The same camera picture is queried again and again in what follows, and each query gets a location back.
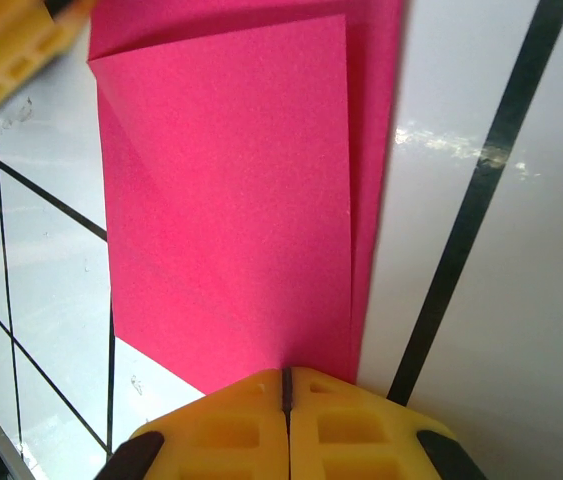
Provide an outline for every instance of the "black grout line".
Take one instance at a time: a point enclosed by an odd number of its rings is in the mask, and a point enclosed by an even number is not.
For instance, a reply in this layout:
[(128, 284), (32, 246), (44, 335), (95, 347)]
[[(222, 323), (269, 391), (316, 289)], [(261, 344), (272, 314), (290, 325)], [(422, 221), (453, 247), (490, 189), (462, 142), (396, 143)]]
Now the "black grout line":
[(8, 271), (8, 254), (5, 247), (5, 224), (3, 222), (3, 197), (1, 195), (1, 173), (0, 173), (0, 231), (1, 231), (1, 251), (3, 253), (3, 274), (5, 277), (5, 301), (8, 312), (8, 323), (10, 326), (10, 348), (12, 352), (12, 376), (14, 377), (14, 399), (17, 409), (17, 431), (19, 434), (19, 454), (23, 460), (23, 435), (21, 433), (21, 403), (19, 400), (19, 378), (17, 377), (17, 359), (14, 354), (14, 327), (12, 324), (12, 307), (10, 303), (10, 275)]
[(388, 399), (408, 403), (563, 27), (563, 0), (539, 0)]
[(105, 229), (101, 228), (99, 225), (94, 223), (92, 220), (87, 218), (86, 216), (80, 214), (75, 209), (67, 205), (66, 203), (59, 200), (57, 197), (49, 193), (47, 190), (44, 190), (32, 180), (27, 178), (26, 176), (17, 172), (14, 168), (10, 167), (9, 165), (3, 163), (0, 160), (0, 169), (22, 184), (24, 187), (32, 190), (38, 196), (43, 198), (46, 202), (54, 206), (55, 208), (61, 210), (64, 214), (70, 217), (72, 220), (80, 224), (81, 226), (88, 229), (90, 232), (95, 234), (104, 242), (108, 241), (108, 233)]
[(101, 437), (99, 437), (99, 435), (97, 435), (97, 433), (90, 426), (90, 424), (83, 418), (83, 416), (81, 416), (81, 414), (78, 412), (78, 410), (76, 408), (74, 408), (74, 405), (72, 405), (70, 400), (68, 400), (66, 398), (66, 396), (61, 392), (61, 390), (59, 390), (59, 387), (57, 387), (55, 385), (55, 383), (52, 381), (52, 379), (45, 373), (45, 371), (34, 360), (34, 358), (32, 358), (32, 355), (30, 355), (28, 353), (28, 351), (25, 349), (25, 347), (23, 345), (21, 345), (21, 343), (12, 335), (12, 333), (6, 328), (6, 326), (3, 324), (3, 322), (1, 322), (1, 320), (0, 320), (0, 327), (1, 327), (1, 330), (3, 330), (5, 332), (5, 334), (12, 339), (14, 344), (18, 347), (19, 351), (23, 355), (25, 355), (25, 357), (30, 361), (30, 363), (34, 366), (34, 368), (37, 370), (37, 372), (39, 372), (39, 374), (48, 383), (48, 385), (50, 385), (52, 390), (54, 390), (54, 393), (56, 393), (59, 396), (59, 398), (61, 400), (63, 400), (63, 403), (74, 414), (74, 416), (77, 417), (77, 419), (81, 422), (83, 427), (90, 433), (90, 435), (92, 435), (94, 440), (101, 446), (101, 448), (103, 448), (106, 451), (106, 453), (109, 453), (108, 447), (105, 444), (105, 442), (103, 440), (101, 440)]
[(108, 460), (112, 456), (112, 423), (114, 419), (114, 367), (115, 367), (115, 346), (114, 340), (114, 318), (112, 314), (112, 295), (110, 295), (110, 337), (108, 343), (108, 426), (107, 426), (107, 445)]

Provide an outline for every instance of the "yellow plastic part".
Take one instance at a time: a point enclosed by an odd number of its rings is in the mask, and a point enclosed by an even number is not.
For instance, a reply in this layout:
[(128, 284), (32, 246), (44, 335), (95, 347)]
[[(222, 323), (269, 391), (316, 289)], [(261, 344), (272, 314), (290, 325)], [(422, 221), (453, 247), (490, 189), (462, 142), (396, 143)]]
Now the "yellow plastic part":
[(41, 0), (0, 0), (0, 102), (65, 51), (96, 0), (75, 0), (54, 19)]
[(454, 439), (441, 423), (308, 368), (292, 384), (289, 446), (281, 372), (265, 370), (135, 432), (165, 438), (145, 480), (440, 479), (417, 432)]
[(287, 480), (281, 373), (265, 370), (140, 428), (165, 443), (145, 480)]
[(454, 439), (441, 423), (308, 368), (292, 383), (292, 480), (440, 478), (416, 433)]

